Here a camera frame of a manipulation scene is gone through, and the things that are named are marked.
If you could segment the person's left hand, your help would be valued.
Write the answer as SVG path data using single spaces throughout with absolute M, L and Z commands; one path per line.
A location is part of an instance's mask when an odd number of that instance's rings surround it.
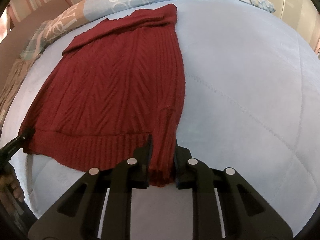
M 24 201 L 24 192 L 16 176 L 12 174 L 1 175 L 1 203 L 8 213 L 13 213 L 16 209 L 10 199 L 10 195 L 19 202 Z

